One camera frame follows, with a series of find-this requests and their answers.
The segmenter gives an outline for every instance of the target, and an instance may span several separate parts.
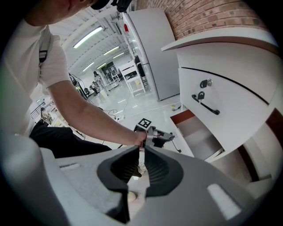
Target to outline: wire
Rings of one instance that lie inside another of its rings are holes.
[[[176,150],[177,150],[177,152],[179,152],[179,153],[181,153],[181,152],[182,152],[182,151],[181,151],[181,149],[177,149],[177,148],[176,148]]]
[[[164,108],[164,107],[171,106],[171,105],[174,105],[174,104],[168,104],[168,105],[162,106],[162,107],[160,107],[160,108]],[[143,111],[143,112],[137,113],[137,114],[135,114],[135,115],[128,115],[128,116],[125,116],[125,118],[126,118],[126,117],[136,116],[136,115],[139,115],[139,114],[141,114],[141,113],[145,113],[145,112],[157,110],[157,109],[160,109],[160,108],[154,108],[154,109],[151,109],[151,110]]]
[[[94,102],[92,102],[91,100],[89,100],[89,99],[88,99],[88,102],[92,103],[94,106],[96,106],[96,107],[98,107],[98,108],[99,108],[99,106],[97,106],[97,105],[96,105]],[[110,112],[111,112],[111,111],[113,111],[113,114],[115,114],[115,113],[117,113],[117,112],[118,112],[116,109],[103,110],[103,111],[108,112],[108,115],[111,115],[111,116],[115,116],[115,115],[110,114]]]
[[[129,98],[130,98],[130,92],[129,92],[128,99],[126,100],[126,105],[125,105],[125,107],[124,107],[123,111],[126,109],[126,107],[127,107],[127,105],[128,105],[128,100],[129,100]]]
[[[176,108],[176,109],[175,109],[175,108],[173,108],[173,109],[172,109],[172,111],[176,111],[176,110],[178,110],[178,109],[180,109],[180,108],[181,108],[181,106],[180,106],[180,107],[178,107],[178,108]]]
[[[73,74],[71,74],[71,76],[74,76],[74,77],[76,77],[75,75],[73,75]],[[78,77],[76,77],[77,79],[79,79]],[[79,79],[80,81],[82,81],[82,83],[83,83],[83,85],[84,85],[84,87],[85,87],[85,84],[84,84],[84,82],[83,82],[83,80],[81,80],[81,79]]]

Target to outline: ceiling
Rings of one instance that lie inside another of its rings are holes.
[[[70,18],[50,25],[51,33],[61,37],[70,73],[79,75],[92,62],[94,64],[90,68],[95,70],[100,65],[111,62],[114,56],[129,52],[123,36],[116,32],[112,24],[119,24],[121,15],[117,12],[116,6],[110,5],[111,2],[101,10],[87,8]],[[133,0],[128,10],[134,10],[135,6],[136,0]],[[102,31],[93,35],[77,49],[73,48],[78,41],[99,26],[103,28]],[[120,48],[106,56],[103,55],[116,46]]]

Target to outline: black pants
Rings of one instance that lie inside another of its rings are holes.
[[[108,146],[78,138],[73,134],[71,128],[47,127],[42,120],[35,125],[30,138],[39,147],[50,149],[55,158],[95,154],[111,150]]]

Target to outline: ceiling light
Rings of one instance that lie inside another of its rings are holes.
[[[124,53],[120,53],[119,55],[113,57],[113,59],[115,59],[116,57],[119,57],[119,56],[121,56],[121,55],[123,55],[123,54],[124,54]]]
[[[92,66],[94,63],[92,62],[90,65],[88,65],[84,70],[83,70],[83,72],[85,71],[85,70],[87,70],[90,66]]]
[[[100,65],[97,69],[102,68],[104,65],[106,65],[106,63],[104,63],[103,65]]]
[[[86,40],[88,40],[92,35],[100,32],[103,28],[99,26],[95,30],[93,30],[91,33],[87,34],[82,40],[80,40],[78,43],[74,45],[74,48],[77,49],[81,44],[83,44]]]
[[[110,49],[108,52],[104,53],[104,55],[107,55],[108,53],[110,53],[110,52],[112,52],[112,51],[114,51],[116,49],[119,49],[119,48],[120,48],[119,46],[116,46],[115,48]]]

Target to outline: hand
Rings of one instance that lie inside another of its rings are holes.
[[[142,142],[146,139],[147,137],[147,133],[144,131],[144,132],[136,132],[136,141],[135,141],[135,145],[138,145],[138,146],[142,146]]]

